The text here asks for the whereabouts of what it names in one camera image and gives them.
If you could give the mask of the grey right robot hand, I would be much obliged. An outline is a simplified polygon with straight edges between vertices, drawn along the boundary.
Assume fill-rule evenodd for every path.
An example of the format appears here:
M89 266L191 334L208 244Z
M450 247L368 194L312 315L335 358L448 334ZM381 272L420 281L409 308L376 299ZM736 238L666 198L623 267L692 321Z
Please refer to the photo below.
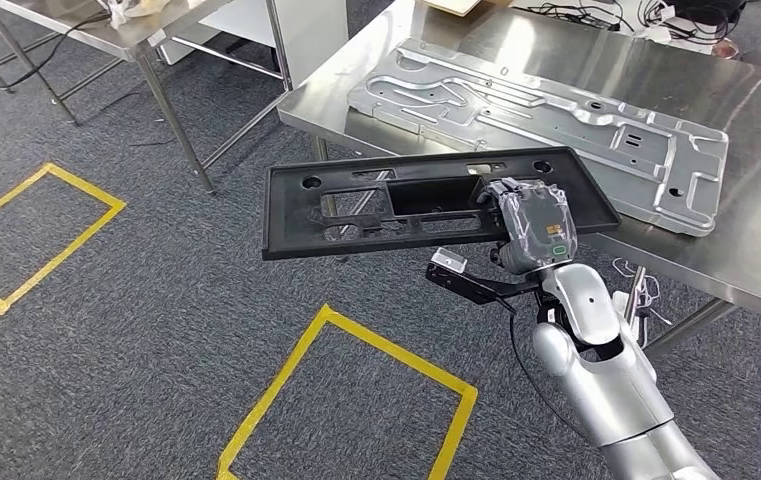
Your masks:
M477 202L500 210L508 241L498 248L497 262L507 272L526 275L573 260L576 227L567 196L557 186L502 177L489 181Z

